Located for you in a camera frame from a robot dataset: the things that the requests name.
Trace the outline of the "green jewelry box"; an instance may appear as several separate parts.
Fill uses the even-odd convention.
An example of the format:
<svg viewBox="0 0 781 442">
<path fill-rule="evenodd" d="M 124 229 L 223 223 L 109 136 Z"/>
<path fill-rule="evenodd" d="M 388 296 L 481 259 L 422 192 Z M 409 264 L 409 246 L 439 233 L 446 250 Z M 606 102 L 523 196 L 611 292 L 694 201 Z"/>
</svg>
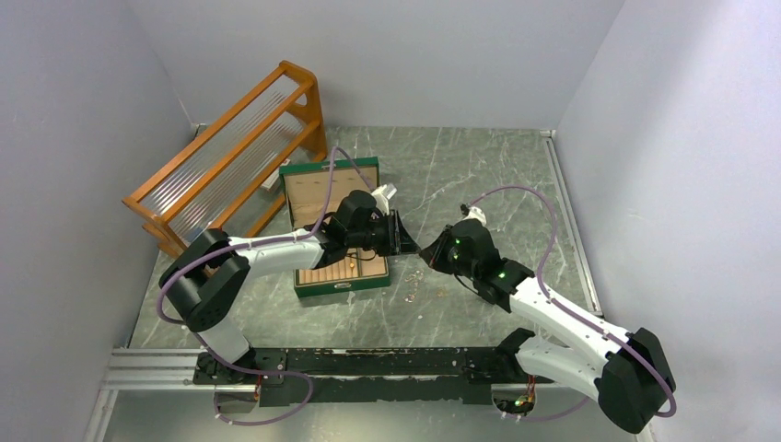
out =
<svg viewBox="0 0 781 442">
<path fill-rule="evenodd" d="M 329 162 L 301 163 L 280 168 L 286 204 L 293 228 L 315 223 L 326 207 L 328 212 L 353 190 L 370 192 L 379 186 L 379 160 L 338 159 L 333 176 Z M 342 260 L 316 270 L 294 271 L 294 291 L 298 298 L 318 297 L 388 287 L 391 285 L 388 261 L 370 251 L 350 249 Z"/>
</svg>

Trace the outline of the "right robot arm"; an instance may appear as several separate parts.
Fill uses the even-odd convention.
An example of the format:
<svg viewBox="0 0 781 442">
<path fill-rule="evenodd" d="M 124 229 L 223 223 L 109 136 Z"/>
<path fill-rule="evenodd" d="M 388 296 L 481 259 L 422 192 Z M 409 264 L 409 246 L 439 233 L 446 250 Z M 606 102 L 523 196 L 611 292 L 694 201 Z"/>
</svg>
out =
<svg viewBox="0 0 781 442">
<path fill-rule="evenodd" d="M 641 433 L 675 391 L 656 334 L 628 331 L 556 294 L 530 268 L 501 257 L 476 219 L 444 227 L 419 253 L 432 270 L 468 279 L 477 295 L 511 315 L 542 326 L 555 343 L 523 331 L 523 341 L 497 357 L 506 380 L 526 374 L 550 379 L 595 401 L 616 426 Z"/>
</svg>

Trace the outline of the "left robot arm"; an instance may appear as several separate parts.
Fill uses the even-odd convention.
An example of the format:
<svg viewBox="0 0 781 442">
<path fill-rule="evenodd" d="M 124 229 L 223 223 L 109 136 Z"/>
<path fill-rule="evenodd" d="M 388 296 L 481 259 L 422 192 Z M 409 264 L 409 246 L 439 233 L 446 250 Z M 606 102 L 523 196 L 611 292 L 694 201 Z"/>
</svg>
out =
<svg viewBox="0 0 781 442">
<path fill-rule="evenodd" d="M 334 211 L 288 234 L 231 237 L 204 231 L 159 280 L 160 301 L 168 301 L 177 324 L 191 332 L 218 362 L 218 371 L 240 383 L 255 372 L 255 352 L 228 317 L 249 277 L 294 270 L 318 270 L 340 262 L 351 250 L 378 257 L 410 255 L 420 248 L 390 207 L 390 185 L 373 192 L 353 190 Z"/>
</svg>

